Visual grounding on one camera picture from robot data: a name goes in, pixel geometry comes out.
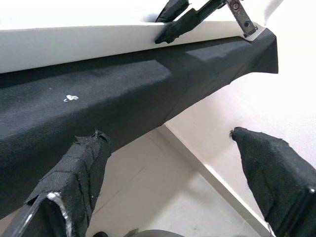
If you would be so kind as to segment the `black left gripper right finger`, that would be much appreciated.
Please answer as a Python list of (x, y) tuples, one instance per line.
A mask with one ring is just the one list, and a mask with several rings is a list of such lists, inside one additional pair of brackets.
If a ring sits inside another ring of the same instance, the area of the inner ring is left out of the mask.
[(316, 235), (316, 170), (289, 144), (262, 132), (236, 127), (248, 186), (277, 237)]

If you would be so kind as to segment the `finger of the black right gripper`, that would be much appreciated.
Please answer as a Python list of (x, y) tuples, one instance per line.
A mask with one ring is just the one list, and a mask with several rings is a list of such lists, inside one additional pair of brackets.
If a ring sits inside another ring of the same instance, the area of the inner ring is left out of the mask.
[(228, 6), (229, 10), (231, 11), (235, 20), (237, 21), (239, 27), (241, 28), (243, 36), (245, 38), (253, 35), (258, 30), (258, 27), (255, 26), (253, 22), (250, 20), (248, 14), (246, 13), (240, 1), (209, 0), (198, 10), (194, 8), (190, 9), (177, 21), (173, 20), (172, 22), (166, 22), (167, 26), (159, 33), (159, 35), (155, 39), (155, 43), (160, 44), (163, 42), (174, 42), (176, 38), (193, 30), (214, 11), (224, 6)]
[(188, 0), (169, 0), (157, 17), (157, 22), (172, 22), (190, 5)]

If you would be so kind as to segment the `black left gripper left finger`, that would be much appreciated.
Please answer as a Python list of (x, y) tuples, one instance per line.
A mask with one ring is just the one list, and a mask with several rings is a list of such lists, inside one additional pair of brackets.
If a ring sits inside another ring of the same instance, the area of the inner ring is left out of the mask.
[(60, 161), (46, 173), (4, 231), (6, 237), (83, 237), (111, 156), (101, 132), (76, 137)]

